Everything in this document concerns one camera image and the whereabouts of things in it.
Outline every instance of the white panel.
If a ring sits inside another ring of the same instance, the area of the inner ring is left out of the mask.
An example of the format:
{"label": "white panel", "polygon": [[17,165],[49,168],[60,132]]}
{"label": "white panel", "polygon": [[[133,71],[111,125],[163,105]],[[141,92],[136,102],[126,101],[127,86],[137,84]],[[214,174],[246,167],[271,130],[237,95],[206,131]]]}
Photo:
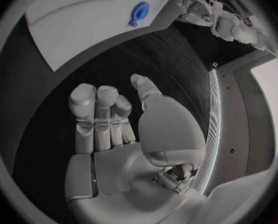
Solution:
{"label": "white panel", "polygon": [[269,105],[275,130],[278,151],[278,60],[274,59],[252,69]]}
{"label": "white panel", "polygon": [[[133,8],[149,14],[129,26]],[[31,35],[53,71],[85,49],[121,33],[149,26],[168,0],[37,0],[28,10]]]}

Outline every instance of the white wall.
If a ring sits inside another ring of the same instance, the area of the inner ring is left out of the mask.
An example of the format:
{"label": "white wall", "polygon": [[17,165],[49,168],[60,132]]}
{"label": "white wall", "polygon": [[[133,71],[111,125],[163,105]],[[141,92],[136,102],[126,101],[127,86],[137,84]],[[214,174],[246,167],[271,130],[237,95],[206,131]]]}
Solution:
{"label": "white wall", "polygon": [[271,60],[251,71],[268,102],[274,123],[276,151],[278,151],[278,60]]}

